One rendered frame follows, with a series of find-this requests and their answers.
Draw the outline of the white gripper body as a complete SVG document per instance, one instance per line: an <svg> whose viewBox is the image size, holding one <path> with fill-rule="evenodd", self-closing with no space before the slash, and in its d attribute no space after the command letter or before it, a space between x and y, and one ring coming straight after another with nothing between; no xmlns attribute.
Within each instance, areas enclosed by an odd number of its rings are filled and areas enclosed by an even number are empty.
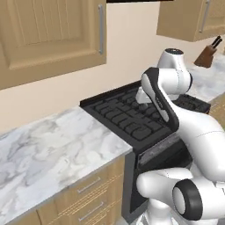
<svg viewBox="0 0 225 225"><path fill-rule="evenodd" d="M150 104L151 103L151 99L148 97L148 95L145 93L145 91L142 89L142 87L140 86L135 99L137 101L138 104Z"/></svg>

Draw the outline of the black stove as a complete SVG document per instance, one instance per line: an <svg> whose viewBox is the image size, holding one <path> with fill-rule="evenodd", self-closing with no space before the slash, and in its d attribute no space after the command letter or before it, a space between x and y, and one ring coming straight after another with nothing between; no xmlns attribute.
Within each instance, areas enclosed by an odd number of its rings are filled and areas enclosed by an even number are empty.
<svg viewBox="0 0 225 225"><path fill-rule="evenodd" d="M122 217L127 223L148 206L136 188L140 174L192 164L185 144L165 125L155 106L137 103L140 86L140 82L130 83L80 102L81 108L133 148L125 157Z"/></svg>

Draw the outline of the brown knife block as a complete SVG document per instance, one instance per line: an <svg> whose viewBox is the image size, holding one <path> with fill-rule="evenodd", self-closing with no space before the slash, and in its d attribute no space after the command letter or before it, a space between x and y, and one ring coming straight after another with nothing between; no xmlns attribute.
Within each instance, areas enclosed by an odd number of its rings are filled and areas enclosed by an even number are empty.
<svg viewBox="0 0 225 225"><path fill-rule="evenodd" d="M206 46L195 60L194 64L198 67L210 68L214 59L214 53L217 51L218 45L222 42L221 35L217 36L212 44Z"/></svg>

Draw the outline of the tan base cupboard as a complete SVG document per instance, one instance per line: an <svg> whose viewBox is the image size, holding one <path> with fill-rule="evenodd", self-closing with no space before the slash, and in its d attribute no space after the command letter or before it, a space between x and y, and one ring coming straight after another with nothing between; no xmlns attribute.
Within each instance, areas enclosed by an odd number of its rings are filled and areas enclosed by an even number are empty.
<svg viewBox="0 0 225 225"><path fill-rule="evenodd" d="M217 119L225 130L225 92L210 101L211 108L209 114Z"/></svg>

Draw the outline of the tan drawer front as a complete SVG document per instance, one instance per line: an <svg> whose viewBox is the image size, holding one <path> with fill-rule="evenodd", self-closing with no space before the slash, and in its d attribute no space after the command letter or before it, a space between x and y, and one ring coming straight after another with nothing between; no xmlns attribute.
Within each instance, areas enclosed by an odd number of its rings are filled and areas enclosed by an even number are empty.
<svg viewBox="0 0 225 225"><path fill-rule="evenodd" d="M71 185L67 190L63 191L55 199L58 214L65 213L67 210L71 209L79 200L82 200L89 194L93 194L95 190L101 188L107 182L122 174L124 172L124 162L125 157L120 156L112 163L109 163L107 166L91 174L86 179ZM82 187L96 180L98 177L101 177L101 181L98 181L94 186L90 187L80 194L77 192L77 189L81 189Z"/></svg>
<svg viewBox="0 0 225 225"><path fill-rule="evenodd" d="M121 200L122 188L123 175L119 175L113 180L107 182L101 188L95 190L93 194L89 194L87 197L79 200L65 213L60 214L58 222L60 225L97 225L102 218L107 216L110 209ZM89 210L98 206L101 201L104 201L105 203L101 208L85 220L78 220L78 218L86 215Z"/></svg>

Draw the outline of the black range hood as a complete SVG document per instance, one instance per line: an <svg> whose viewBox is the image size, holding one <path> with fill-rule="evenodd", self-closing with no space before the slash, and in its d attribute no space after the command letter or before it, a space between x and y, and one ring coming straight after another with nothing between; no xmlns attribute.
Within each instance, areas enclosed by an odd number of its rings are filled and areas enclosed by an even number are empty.
<svg viewBox="0 0 225 225"><path fill-rule="evenodd" d="M106 0L107 4L173 2L175 0Z"/></svg>

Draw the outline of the tan base cupboard door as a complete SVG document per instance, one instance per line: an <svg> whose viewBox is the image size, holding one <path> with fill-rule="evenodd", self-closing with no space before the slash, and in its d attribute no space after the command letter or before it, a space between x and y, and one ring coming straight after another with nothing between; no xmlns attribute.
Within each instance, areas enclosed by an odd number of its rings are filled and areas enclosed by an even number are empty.
<svg viewBox="0 0 225 225"><path fill-rule="evenodd" d="M19 219L16 225L41 225L41 222L38 213L34 211Z"/></svg>

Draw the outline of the tan wall cupboard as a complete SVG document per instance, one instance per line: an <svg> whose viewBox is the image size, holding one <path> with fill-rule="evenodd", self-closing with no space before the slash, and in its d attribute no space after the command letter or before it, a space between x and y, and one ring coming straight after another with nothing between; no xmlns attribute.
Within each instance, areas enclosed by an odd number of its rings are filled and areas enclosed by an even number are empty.
<svg viewBox="0 0 225 225"><path fill-rule="evenodd" d="M200 26L206 0L161 2L156 34L194 42L225 34L225 0L211 0L203 33Z"/></svg>

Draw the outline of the tan wall cupboard door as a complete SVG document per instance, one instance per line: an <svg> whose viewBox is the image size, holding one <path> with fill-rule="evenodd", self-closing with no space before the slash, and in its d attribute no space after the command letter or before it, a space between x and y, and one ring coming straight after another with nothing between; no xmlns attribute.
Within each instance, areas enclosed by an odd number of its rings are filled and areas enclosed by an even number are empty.
<svg viewBox="0 0 225 225"><path fill-rule="evenodd" d="M105 63L106 0L0 0L0 90Z"/></svg>

